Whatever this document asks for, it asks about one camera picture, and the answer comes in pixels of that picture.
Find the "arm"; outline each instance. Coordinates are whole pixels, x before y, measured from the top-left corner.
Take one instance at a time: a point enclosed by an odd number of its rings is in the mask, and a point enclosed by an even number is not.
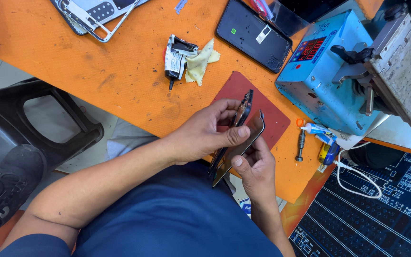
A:
[[[238,100],[221,99],[167,137],[49,185],[31,202],[0,251],[20,237],[37,233],[59,237],[72,249],[81,228],[157,172],[243,143],[250,135],[246,126],[216,131],[217,125],[229,124],[239,105]]]
[[[284,257],[294,257],[293,247],[283,230],[275,199],[275,158],[262,137],[256,139],[244,156],[234,156],[232,166],[242,177],[252,202],[252,220],[274,243]]]

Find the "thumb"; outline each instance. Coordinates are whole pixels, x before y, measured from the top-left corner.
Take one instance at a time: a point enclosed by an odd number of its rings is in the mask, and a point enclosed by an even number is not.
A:
[[[239,145],[250,137],[250,129],[247,126],[233,127],[218,134],[220,142],[218,148]]]
[[[252,167],[248,163],[247,159],[243,158],[241,155],[236,155],[231,159],[231,164],[234,170],[245,179],[246,176],[251,172]]]

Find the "blue machine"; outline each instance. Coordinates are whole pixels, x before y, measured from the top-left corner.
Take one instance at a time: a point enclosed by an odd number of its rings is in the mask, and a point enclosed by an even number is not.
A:
[[[322,20],[311,26],[275,85],[315,123],[361,136],[379,112],[369,117],[359,112],[366,96],[353,92],[356,83],[352,79],[332,84],[344,61],[330,48],[340,45],[360,51],[371,44],[372,39],[352,10]]]

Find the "blue shirt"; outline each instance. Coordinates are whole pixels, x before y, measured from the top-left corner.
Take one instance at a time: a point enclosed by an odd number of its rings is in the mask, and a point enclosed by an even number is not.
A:
[[[58,237],[34,234],[0,257],[70,256]],[[212,188],[207,167],[169,167],[112,204],[77,238],[75,257],[282,256],[242,211],[225,182]]]

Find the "fingernail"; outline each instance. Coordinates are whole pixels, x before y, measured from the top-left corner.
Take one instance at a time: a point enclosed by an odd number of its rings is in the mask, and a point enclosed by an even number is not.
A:
[[[241,164],[242,164],[242,158],[239,158],[236,161],[232,162],[232,165],[235,167],[239,167]]]
[[[242,128],[239,129],[239,136],[241,138],[247,136],[247,127],[242,127]]]

